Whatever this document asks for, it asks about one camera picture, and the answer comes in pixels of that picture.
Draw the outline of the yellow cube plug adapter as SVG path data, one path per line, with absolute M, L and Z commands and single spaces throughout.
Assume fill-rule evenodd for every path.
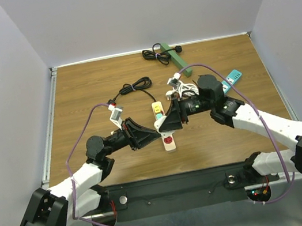
M 164 112 L 160 101 L 155 101 L 151 105 L 152 105 L 152 110 L 153 110 L 154 114 L 159 114 L 159 113 L 162 114 Z

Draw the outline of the white square plug adapter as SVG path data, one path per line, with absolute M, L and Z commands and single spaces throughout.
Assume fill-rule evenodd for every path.
M 160 131 L 160 127 L 163 125 L 164 121 L 166 119 L 166 116 L 163 115 L 159 117 L 155 122 L 154 122 L 154 128 L 158 133 L 163 133 L 164 131 Z

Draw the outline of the beige power strip red sockets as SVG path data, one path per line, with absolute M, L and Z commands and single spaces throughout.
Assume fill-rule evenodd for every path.
M 173 132 L 172 131 L 168 131 L 168 132 L 159 133 L 159 134 L 161 134 L 161 138 L 162 138 L 165 150 L 167 152 L 173 152 L 173 151 L 175 151 L 176 144 L 175 144 L 175 140 L 174 140 L 174 138 L 172 136 Z

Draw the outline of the teal power strip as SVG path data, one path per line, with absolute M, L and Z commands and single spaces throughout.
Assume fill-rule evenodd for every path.
M 233 69 L 228 76 L 226 76 L 226 79 L 232 84 L 235 85 L 235 83 L 238 82 L 238 80 L 240 80 L 242 76 L 242 73 L 236 69 Z M 222 88 L 223 88 L 223 92 L 225 94 L 227 94 L 227 92 L 229 92 L 229 90 L 231 90 L 231 86 L 228 84 L 228 82 L 226 82 L 225 80 L 222 81 Z

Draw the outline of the teal cube plug adapter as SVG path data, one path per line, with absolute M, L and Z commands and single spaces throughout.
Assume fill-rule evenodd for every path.
M 162 116 L 163 116 L 162 113 L 156 114 L 156 119 L 159 119 L 159 118 L 162 117 Z

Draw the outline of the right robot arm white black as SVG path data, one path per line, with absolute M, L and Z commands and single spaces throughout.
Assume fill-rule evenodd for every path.
M 185 99 L 173 97 L 168 111 L 155 121 L 159 133 L 180 130 L 190 115 L 208 111 L 218 124 L 251 131 L 287 147 L 282 152 L 252 155 L 249 166 L 243 170 L 247 181 L 255 183 L 265 175 L 284 171 L 302 174 L 301 121 L 266 113 L 226 96 L 222 83 L 211 74 L 202 75 L 197 81 L 196 94 Z

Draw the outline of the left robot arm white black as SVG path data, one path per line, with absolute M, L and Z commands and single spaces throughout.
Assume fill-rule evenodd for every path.
M 126 146 L 142 149 L 160 136 L 157 130 L 140 126 L 131 118 L 108 137 L 91 136 L 86 142 L 86 162 L 60 184 L 36 189 L 20 226 L 70 226 L 92 210 L 107 210 L 108 195 L 99 193 L 94 186 L 111 173 L 115 161 L 110 154 Z

